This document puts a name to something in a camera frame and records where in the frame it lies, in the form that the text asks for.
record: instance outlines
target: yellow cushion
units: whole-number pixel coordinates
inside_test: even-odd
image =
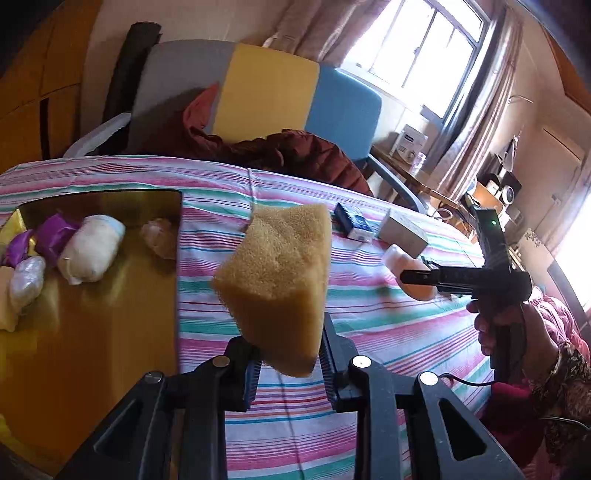
[[[303,129],[320,66],[288,53],[237,44],[228,67],[213,133],[226,142]]]

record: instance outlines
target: floral sleeve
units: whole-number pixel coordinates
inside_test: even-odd
[[[541,417],[562,417],[591,426],[591,367],[571,343],[560,346],[558,361],[546,381],[532,385],[532,397]],[[556,465],[568,464],[585,431],[577,425],[544,422],[550,461]]]

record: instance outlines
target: curtain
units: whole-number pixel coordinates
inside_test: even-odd
[[[564,202],[554,205],[536,229],[542,243],[556,257],[574,221],[577,219],[585,200],[591,193],[591,154],[570,183],[563,195]]]
[[[293,0],[264,47],[340,66],[390,0]]]
[[[459,200],[486,160],[488,149],[508,103],[515,65],[523,39],[518,14],[504,7],[495,26],[496,39],[487,52],[490,62],[481,87],[471,92],[473,103],[458,135],[435,166],[428,186],[454,201]]]

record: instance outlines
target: human hand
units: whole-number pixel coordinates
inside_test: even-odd
[[[522,369],[525,377],[534,383],[543,382],[558,359],[558,347],[550,338],[539,312],[529,304],[521,307],[513,305],[502,312],[492,315],[488,302],[473,300],[466,309],[477,313],[474,328],[478,330],[478,341],[482,353],[489,356],[496,346],[496,338],[491,325],[508,326],[511,323],[525,322],[527,346],[523,357]]]

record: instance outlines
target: sponge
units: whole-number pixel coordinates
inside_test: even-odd
[[[242,336],[277,371],[306,377],[322,336],[332,225],[325,205],[255,206],[212,286]]]

